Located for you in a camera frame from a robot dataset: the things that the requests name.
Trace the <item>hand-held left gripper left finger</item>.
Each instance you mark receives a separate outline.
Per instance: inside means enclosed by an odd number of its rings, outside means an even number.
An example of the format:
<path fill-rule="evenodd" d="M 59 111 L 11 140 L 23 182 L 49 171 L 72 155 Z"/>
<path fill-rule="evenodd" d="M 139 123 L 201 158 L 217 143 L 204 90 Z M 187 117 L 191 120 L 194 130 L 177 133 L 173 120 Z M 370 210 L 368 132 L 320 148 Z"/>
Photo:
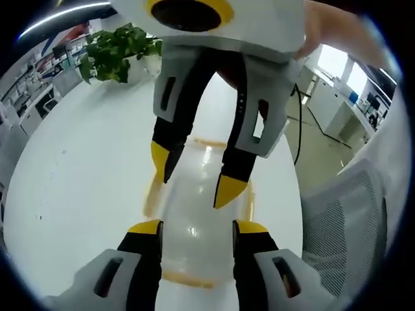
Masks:
<path fill-rule="evenodd" d="M 48 310 L 154 310 L 161 280 L 163 221 L 133 225 L 117 249 L 79 269 L 72 285 L 45 297 Z"/>

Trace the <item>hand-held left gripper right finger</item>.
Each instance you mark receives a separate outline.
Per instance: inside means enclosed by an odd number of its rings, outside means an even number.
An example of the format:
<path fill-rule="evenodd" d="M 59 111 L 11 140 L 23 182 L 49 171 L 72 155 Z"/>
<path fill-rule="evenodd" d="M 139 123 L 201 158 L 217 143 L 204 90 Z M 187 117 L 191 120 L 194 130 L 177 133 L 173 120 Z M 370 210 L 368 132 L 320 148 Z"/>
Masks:
<path fill-rule="evenodd" d="M 320 274 L 259 223 L 233 221 L 233 258 L 240 310 L 329 310 L 335 302 Z"/>

